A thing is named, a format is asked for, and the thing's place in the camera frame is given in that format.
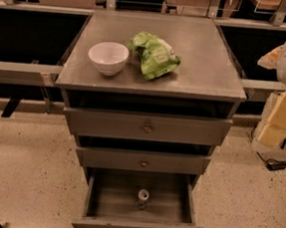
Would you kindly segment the redbull can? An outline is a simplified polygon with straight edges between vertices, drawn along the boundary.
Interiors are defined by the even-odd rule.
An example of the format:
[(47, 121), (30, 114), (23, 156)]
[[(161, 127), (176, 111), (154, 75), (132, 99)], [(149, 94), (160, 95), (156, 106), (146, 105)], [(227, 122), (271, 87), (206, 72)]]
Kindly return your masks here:
[(146, 189), (142, 189), (138, 193), (138, 207), (143, 210), (149, 199), (149, 192)]

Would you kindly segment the grey drawer cabinet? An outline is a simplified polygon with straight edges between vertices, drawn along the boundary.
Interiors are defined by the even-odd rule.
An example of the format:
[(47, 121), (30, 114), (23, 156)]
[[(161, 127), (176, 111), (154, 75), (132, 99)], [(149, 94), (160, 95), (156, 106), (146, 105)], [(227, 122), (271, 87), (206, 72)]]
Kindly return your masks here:
[(125, 11), (90, 18), (57, 85), (88, 178), (194, 182), (246, 96), (213, 21)]

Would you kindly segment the grey middle drawer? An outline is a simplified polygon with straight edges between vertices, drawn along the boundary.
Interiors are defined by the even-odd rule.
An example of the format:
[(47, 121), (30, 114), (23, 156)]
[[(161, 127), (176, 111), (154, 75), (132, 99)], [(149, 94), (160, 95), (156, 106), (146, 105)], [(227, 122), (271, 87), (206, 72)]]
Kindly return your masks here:
[(82, 165), (94, 168), (117, 168), (151, 172), (174, 172), (201, 175), (209, 156), (152, 152), (118, 148), (77, 147)]

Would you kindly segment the grey drawer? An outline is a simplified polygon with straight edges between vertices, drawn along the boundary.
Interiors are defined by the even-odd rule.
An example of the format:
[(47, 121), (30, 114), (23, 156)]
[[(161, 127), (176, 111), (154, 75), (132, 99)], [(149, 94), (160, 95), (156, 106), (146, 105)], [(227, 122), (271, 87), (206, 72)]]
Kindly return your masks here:
[(209, 156), (152, 152), (118, 148), (77, 147), (82, 165), (94, 168), (117, 168), (151, 172), (174, 172), (201, 175)]
[[(143, 210), (138, 194), (149, 192)], [(202, 228), (195, 225), (186, 174), (99, 168), (89, 180), (84, 214), (73, 228)]]
[(64, 108), (70, 132), (77, 135), (175, 143), (221, 145), (230, 119)]

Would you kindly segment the grey top drawer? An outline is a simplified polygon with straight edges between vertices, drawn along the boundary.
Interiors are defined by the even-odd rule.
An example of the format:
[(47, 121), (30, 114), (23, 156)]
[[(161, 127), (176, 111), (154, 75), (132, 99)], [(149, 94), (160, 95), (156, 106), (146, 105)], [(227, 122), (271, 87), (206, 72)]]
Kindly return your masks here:
[(175, 143), (221, 145), (230, 119), (64, 108), (70, 132), (77, 135)]

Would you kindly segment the grey bottom drawer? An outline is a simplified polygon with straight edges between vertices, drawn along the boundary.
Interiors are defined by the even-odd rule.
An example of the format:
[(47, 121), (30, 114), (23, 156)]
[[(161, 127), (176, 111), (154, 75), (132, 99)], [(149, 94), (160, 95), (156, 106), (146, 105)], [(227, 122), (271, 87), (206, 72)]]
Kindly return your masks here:
[[(149, 192), (143, 210), (138, 194)], [(73, 228), (202, 228), (195, 225), (186, 174), (99, 168), (89, 180), (84, 214)]]

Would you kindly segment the green chip bag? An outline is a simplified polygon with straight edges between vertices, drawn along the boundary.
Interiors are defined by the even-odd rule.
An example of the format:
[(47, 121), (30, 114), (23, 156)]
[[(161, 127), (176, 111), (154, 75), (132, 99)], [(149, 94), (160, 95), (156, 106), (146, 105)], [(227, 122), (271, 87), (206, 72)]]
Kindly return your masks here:
[(140, 54), (141, 71), (146, 80), (160, 78), (180, 65), (180, 57), (167, 41), (141, 31), (130, 38), (128, 47)]

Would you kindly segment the white ceramic bowl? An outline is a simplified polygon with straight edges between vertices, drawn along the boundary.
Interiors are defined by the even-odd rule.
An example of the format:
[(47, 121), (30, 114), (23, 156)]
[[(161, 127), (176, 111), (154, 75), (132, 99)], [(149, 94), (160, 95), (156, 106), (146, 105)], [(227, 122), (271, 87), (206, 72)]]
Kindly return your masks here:
[(89, 60), (103, 75), (115, 76), (123, 69), (130, 56), (129, 49), (123, 44), (105, 42), (94, 45), (89, 50)]

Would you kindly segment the grey metal rail right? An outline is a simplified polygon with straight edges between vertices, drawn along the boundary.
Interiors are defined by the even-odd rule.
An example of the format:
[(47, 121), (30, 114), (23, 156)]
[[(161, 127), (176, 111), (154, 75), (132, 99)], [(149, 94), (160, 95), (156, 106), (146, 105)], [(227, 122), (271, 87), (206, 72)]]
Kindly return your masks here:
[(274, 92), (285, 92), (286, 85), (280, 82), (242, 80), (242, 87), (249, 101), (263, 103)]

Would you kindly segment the grey metal rail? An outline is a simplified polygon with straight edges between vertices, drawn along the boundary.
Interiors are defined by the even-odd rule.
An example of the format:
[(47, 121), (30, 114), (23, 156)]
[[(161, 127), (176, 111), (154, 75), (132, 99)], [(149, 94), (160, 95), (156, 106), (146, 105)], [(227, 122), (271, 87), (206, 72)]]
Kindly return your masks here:
[(0, 62), (0, 84), (54, 87), (62, 66)]
[(280, 82), (242, 80), (242, 87), (249, 101), (263, 103), (274, 92), (285, 92), (286, 85)]

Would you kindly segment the grey metal rail left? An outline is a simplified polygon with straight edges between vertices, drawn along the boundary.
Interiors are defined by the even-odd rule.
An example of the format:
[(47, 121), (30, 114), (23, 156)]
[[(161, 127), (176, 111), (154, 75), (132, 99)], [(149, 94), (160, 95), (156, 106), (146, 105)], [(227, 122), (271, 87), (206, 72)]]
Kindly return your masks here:
[(0, 62), (0, 84), (54, 87), (62, 66)]

